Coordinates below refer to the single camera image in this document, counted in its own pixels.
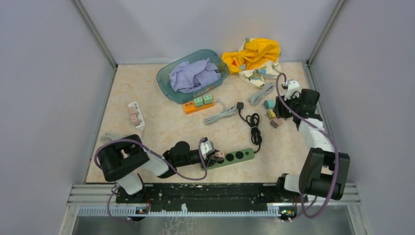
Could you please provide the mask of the pink charger plug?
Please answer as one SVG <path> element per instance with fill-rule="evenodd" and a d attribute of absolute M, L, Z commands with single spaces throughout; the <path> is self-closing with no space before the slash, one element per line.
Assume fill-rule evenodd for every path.
<path fill-rule="evenodd" d="M 271 120 L 271 121 L 270 121 L 270 125 L 271 125 L 273 128 L 277 129 L 278 127 L 280 127 L 280 125 L 281 125 L 281 121 L 280 121 L 280 119 L 275 118 L 275 119 L 273 119 L 273 120 Z"/>
<path fill-rule="evenodd" d="M 223 151 L 217 151 L 214 153 L 215 159 L 223 160 L 225 157 L 225 153 Z"/>

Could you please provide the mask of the yellow charger plug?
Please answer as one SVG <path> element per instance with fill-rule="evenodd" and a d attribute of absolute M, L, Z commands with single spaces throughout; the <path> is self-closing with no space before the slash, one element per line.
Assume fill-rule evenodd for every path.
<path fill-rule="evenodd" d="M 269 120 L 273 120 L 276 118 L 276 114 L 273 110 L 267 110 L 266 111 L 266 116 Z"/>

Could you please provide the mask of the teal charger plug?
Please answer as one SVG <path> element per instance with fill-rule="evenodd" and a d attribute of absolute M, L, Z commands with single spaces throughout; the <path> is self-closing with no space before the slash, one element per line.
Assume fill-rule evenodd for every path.
<path fill-rule="evenodd" d="M 273 100 L 265 100 L 263 106 L 266 110 L 272 110 L 275 107 L 275 102 Z"/>

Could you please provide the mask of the green power strip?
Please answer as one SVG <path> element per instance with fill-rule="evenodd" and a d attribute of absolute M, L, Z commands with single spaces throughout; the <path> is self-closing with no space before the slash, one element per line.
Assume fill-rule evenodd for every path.
<path fill-rule="evenodd" d="M 255 153 L 252 148 L 246 148 L 246 149 L 241 149 L 238 151 L 228 152 L 228 153 L 225 153 L 225 157 L 222 160 L 222 162 L 214 164 L 213 167 L 210 167 L 207 170 L 230 166 L 230 165 L 242 163 L 245 161 L 250 161 L 254 159 L 254 156 L 255 156 Z"/>

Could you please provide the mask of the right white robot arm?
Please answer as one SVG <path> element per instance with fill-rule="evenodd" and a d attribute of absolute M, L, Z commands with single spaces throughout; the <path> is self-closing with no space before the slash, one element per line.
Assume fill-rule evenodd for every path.
<path fill-rule="evenodd" d="M 299 175 L 286 175 L 285 182 L 276 187 L 276 197 L 288 202 L 295 192 L 340 200 L 344 194 L 350 157 L 335 149 L 325 131 L 321 115 L 316 113 L 318 91 L 287 88 L 276 97 L 277 118 L 288 119 L 310 148 Z"/>

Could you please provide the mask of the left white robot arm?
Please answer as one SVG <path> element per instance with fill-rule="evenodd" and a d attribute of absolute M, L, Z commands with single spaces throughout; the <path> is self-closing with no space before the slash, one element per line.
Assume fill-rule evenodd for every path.
<path fill-rule="evenodd" d="M 103 172 L 105 181 L 115 182 L 134 202 L 142 202 L 147 195 L 142 178 L 135 172 L 143 168 L 161 179 L 178 175 L 182 166 L 200 164 L 206 172 L 214 163 L 224 160 L 225 153 L 214 148 L 207 138 L 201 138 L 192 150 L 185 141 L 177 142 L 162 155 L 145 146 L 138 135 L 110 141 L 98 148 L 95 165 Z"/>

